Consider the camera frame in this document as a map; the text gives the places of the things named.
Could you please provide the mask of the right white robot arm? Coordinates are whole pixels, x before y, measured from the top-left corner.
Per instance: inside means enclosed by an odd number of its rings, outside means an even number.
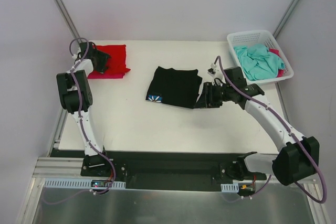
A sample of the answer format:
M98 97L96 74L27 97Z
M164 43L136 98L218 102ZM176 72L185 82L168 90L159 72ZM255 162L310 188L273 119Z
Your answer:
M278 154L249 152L237 158L227 169L236 180L250 178L254 173L274 175L287 186L316 174L319 162L319 142L305 137L285 121L272 107L264 91L257 84L248 84L240 67L220 73L212 64L208 73L213 82L204 82L196 102L197 109L220 108L224 102L234 102L249 113L266 131Z

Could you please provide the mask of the black daisy print t-shirt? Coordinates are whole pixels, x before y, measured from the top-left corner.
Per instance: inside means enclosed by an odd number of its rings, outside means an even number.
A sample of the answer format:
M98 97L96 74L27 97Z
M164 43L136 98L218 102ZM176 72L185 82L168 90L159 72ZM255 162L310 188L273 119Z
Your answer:
M180 108L193 109L199 95L202 77L198 70L176 70L157 67L145 99Z

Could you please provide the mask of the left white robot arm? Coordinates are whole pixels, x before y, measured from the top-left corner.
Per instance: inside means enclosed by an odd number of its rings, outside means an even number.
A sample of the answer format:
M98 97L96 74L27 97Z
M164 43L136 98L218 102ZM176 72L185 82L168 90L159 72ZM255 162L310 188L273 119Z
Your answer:
M75 41L79 43L79 49L72 55L73 66L56 75L60 103L74 119L83 141L85 157L81 175L109 177L108 181L111 181L115 175L114 166L107 157L102 136L95 129L91 115L93 96L88 81L88 76L94 71L104 74L108 70L110 56L83 37L70 42L70 51Z

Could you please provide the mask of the red t-shirt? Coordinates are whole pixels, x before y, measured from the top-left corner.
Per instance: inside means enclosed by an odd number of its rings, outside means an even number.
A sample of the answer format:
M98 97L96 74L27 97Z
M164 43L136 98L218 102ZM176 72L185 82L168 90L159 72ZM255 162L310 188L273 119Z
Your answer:
M108 53L108 70L105 73L128 73L131 69L126 66L126 45L98 45L100 51Z

